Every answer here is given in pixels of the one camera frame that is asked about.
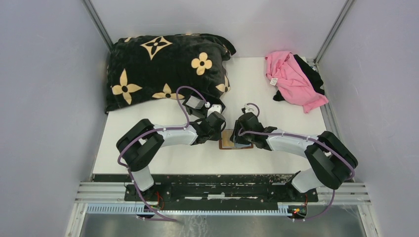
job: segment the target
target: metal frame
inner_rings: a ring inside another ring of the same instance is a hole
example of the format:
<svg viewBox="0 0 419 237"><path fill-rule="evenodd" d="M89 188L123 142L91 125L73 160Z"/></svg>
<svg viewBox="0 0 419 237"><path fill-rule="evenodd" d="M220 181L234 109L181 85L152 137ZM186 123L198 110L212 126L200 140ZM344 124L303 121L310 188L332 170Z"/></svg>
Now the metal frame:
<svg viewBox="0 0 419 237"><path fill-rule="evenodd" d="M97 30L99 31L99 34L102 36L103 41L105 41L106 46L108 46L108 49L111 50L113 45L111 37L106 31L105 26L102 23L102 20L100 20L100 17L97 14L92 2L90 0L82 0L82 2L86 7L86 10L89 13L90 17L92 18Z"/></svg>
<svg viewBox="0 0 419 237"><path fill-rule="evenodd" d="M336 32L339 30L343 20L345 19L346 15L348 14L349 10L353 6L356 0L346 0L345 5L343 5L342 10L340 11L337 19L333 23L332 28L329 31L328 36L326 37L325 41L323 42L322 46L320 47L319 52L317 53L314 61L319 63L322 59L323 55L325 54L326 49L329 47L330 43L332 42L333 38L336 35Z"/></svg>
<svg viewBox="0 0 419 237"><path fill-rule="evenodd" d="M337 127L336 118L332 111L332 108L330 107L330 103L327 103L321 106L320 110L322 111L322 116L323 116L323 120L325 121L326 130L331 131L332 133L336 135L336 137L342 140L342 136Z"/></svg>
<svg viewBox="0 0 419 237"><path fill-rule="evenodd" d="M150 214L144 211L143 202L124 201L126 185L132 183L81 182L75 204L67 227L66 237L80 236L85 214ZM316 189L319 201L308 205L327 205L332 197L332 190L326 187ZM302 205L299 202L279 202L278 211L163 211L168 215L261 215L286 216L289 205ZM363 183L343 183L336 190L333 205L357 205L367 237L378 237L376 220L367 189Z"/></svg>

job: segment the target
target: black blanket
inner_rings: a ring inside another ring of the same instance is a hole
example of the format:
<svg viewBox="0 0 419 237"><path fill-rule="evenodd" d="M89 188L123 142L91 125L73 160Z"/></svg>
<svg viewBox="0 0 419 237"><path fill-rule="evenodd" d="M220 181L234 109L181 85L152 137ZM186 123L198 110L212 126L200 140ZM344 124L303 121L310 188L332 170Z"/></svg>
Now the black blanket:
<svg viewBox="0 0 419 237"><path fill-rule="evenodd" d="M109 59L106 111L152 99L176 99L182 85L219 98L230 90L222 61L235 52L228 40L210 34L119 39ZM179 98L190 93L182 89Z"/></svg>

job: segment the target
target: gray wall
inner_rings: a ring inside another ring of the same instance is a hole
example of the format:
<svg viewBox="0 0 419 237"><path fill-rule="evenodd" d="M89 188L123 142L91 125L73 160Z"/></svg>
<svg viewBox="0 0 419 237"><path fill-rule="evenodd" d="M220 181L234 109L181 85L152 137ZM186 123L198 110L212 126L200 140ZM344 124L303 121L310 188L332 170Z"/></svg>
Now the gray wall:
<svg viewBox="0 0 419 237"><path fill-rule="evenodd" d="M63 236L105 122L105 44L80 0L0 2L0 236Z"/></svg>
<svg viewBox="0 0 419 237"><path fill-rule="evenodd" d="M113 42L143 35L210 33L237 57L275 50L314 58L345 0L92 0Z"/></svg>
<svg viewBox="0 0 419 237"><path fill-rule="evenodd" d="M419 1L356 1L320 62L383 236L419 236Z"/></svg>

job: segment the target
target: pink towel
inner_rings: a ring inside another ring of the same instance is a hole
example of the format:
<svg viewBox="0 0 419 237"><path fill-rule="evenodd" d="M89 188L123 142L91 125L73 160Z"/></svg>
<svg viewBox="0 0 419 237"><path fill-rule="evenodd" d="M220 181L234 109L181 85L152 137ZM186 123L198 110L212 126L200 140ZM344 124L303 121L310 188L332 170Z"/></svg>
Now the pink towel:
<svg viewBox="0 0 419 237"><path fill-rule="evenodd" d="M326 96L314 91L291 52L273 52L265 60L266 77L277 78L276 86L283 98L291 104L302 105L304 113L329 102Z"/></svg>

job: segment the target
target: purple cable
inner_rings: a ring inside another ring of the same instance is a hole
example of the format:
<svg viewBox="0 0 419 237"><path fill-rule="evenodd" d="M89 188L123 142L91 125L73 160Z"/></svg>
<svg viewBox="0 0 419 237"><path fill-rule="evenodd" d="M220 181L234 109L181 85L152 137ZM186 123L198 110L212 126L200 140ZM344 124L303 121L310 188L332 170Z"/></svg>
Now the purple cable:
<svg viewBox="0 0 419 237"><path fill-rule="evenodd" d="M190 90L193 90L194 92L196 92L201 98L202 98L202 100L204 101L204 103L206 103L207 102L207 100L202 96L202 94L201 93L199 93L199 91L197 91L197 90L195 90L194 88L192 88L192 87L190 87L190 86L187 86L187 85L183 85L183 86L180 86L177 90L176 90L176 100L177 100L177 103L179 104L179 107L182 109L182 111L183 111L183 113L185 114L185 116L186 116L186 125L185 125L185 127L188 127L189 126L189 117L188 117L188 113L186 113L186 110L183 108L183 106L182 106L182 104L180 103L180 100L179 100L179 91L180 91L180 89L183 89L183 88L187 88L187 89L190 89Z"/></svg>
<svg viewBox="0 0 419 237"><path fill-rule="evenodd" d="M179 90L180 89L183 89L183 88L187 88L187 89L190 89L190 90L193 90L194 92L196 92L201 98L202 98L202 100L204 101L204 103L206 103L207 102L207 100L203 97L203 95L199 92L199 91L197 91L196 89L194 89L194 88L192 88L192 87L190 87L190 86L187 86L187 85L183 85L183 86L180 86L177 90L176 90L176 100L177 100L177 103L178 103L178 105L180 106L180 108L182 109L182 112L185 114L185 117L186 117L186 125L184 126L184 127L166 127L166 128L156 128L156 129L153 129L153 130L150 130L150 131L147 131L147 132L145 132L145 133L143 133L143 134L141 134L141 135L139 135L138 137L136 137L134 140L132 140L122 151L121 151L121 153L120 153L120 155L118 156L118 164L119 165L122 165L122 166L124 166L124 167L126 167L126 168L128 168L128 165L126 165L126 164L124 164L124 163L122 163L121 162L121 159L122 159L122 156L124 156L124 154L125 154L125 152L131 147L131 146L133 146L134 145L134 143L136 143L137 141L139 141L141 138L143 138L143 137L145 137L145 136L147 136L148 134L151 134L151 133L153 133L153 132L158 132L158 131L163 131L164 129L166 129L166 130L182 130L182 129L184 129L184 128L187 128L188 126L189 126L189 117L188 117L188 113L186 112L186 110L183 108L183 106L182 106L182 104L180 103L180 100L179 100ZM134 177L132 176L132 173L131 173L131 170L130 169L128 169L128 174L130 175L130 177L131 177L131 180L133 181L133 183L134 183L134 186L135 186L135 189L137 190L137 192L138 192L138 195L140 196L140 199L144 202L144 204L146 205L146 207L148 207L152 212L154 212L156 215L158 215L158 216L160 216L160 217L162 217L162 219L147 219L147 220L150 220L150 221L176 221L175 219L171 219L171 218L168 218L168 217L166 217L166 216L164 216L164 215L162 215L162 214L160 214L160 213L158 213L155 209L153 209L152 207L150 207L150 205L146 202L146 200L144 199L144 197L142 196L142 194L141 194L141 191L140 191L140 188L138 187L138 185L137 185L137 182L134 180Z"/></svg>
<svg viewBox="0 0 419 237"><path fill-rule="evenodd" d="M319 144L320 146L322 146L326 150L330 151L334 156L336 156L340 161L342 161L350 169L351 176L348 178L348 180L352 179L355 176L354 168L347 161L345 161L345 159L341 155L339 155L337 152L335 152L332 148L330 148L326 144L324 144L320 141L317 141L314 138L306 137L306 136L299 135L299 134L287 133L287 132L284 132L284 133L266 133L266 132L253 132L253 131L241 132L242 130L243 130L243 128L240 128L239 134L238 134L239 136L243 136L244 134L247 134L247 133L256 134L256 135L281 135L281 136L300 138L300 139L303 139L303 140L307 139L307 140L310 140L312 142L315 142L316 144ZM330 209L330 207L332 206L332 203L333 203L334 199L335 199L335 190L333 190L332 199L330 200L329 205L320 214L317 214L317 215L309 217L309 218L304 218L304 220L311 220L311 219L320 217L323 214L325 214Z"/></svg>
<svg viewBox="0 0 419 237"><path fill-rule="evenodd" d="M240 128L239 130L239 136L243 136L244 134L256 134L256 135L281 135L281 136L286 136L286 137L295 137L295 138L300 138L302 140L310 140L316 144L319 144L320 146L322 146L323 148L325 148L326 150L328 150L329 152L331 152L334 156L336 156L340 161L342 161L347 167L348 169L351 171L351 175L349 176L348 180L352 179L355 176L355 170L354 168L341 156L339 155L337 152L335 152L332 148L330 148L328 145L324 144L323 142L317 141L314 138L311 137L306 137L303 135L299 135L299 134L294 134L294 133L289 133L289 132L284 132L284 133L266 133L266 132L254 132L254 131L245 131L245 132L241 132L243 130L243 128Z"/></svg>
<svg viewBox="0 0 419 237"><path fill-rule="evenodd" d="M256 109L257 109L257 115L256 115L256 117L259 117L260 109L259 109L259 106L257 104L255 104L255 103L247 103L246 105L253 105L253 106L255 106Z"/></svg>
<svg viewBox="0 0 419 237"><path fill-rule="evenodd" d="M300 220L300 219L295 219L295 220L297 220L297 221L308 221L308 220L323 216L323 214L325 214L330 209L330 207L332 206L333 200L335 199L335 193L336 193L336 191L333 190L332 199L330 199L329 205L322 212L320 212L319 214L317 214L315 216L304 218L302 220Z"/></svg>
<svg viewBox="0 0 419 237"><path fill-rule="evenodd" d="M177 221L176 219L169 218L167 216L164 216L160 213L158 213L154 208L150 207L150 205L147 203L147 201L144 199L143 195L141 194L140 188L137 185L137 182L134 180L134 177L131 173L131 170L128 169L128 174L131 177L131 180L134 183L135 189L137 190L138 195L140 196L140 199L143 201L143 203L148 207L150 210L152 210L156 215L160 216L162 219L144 219L149 221Z"/></svg>

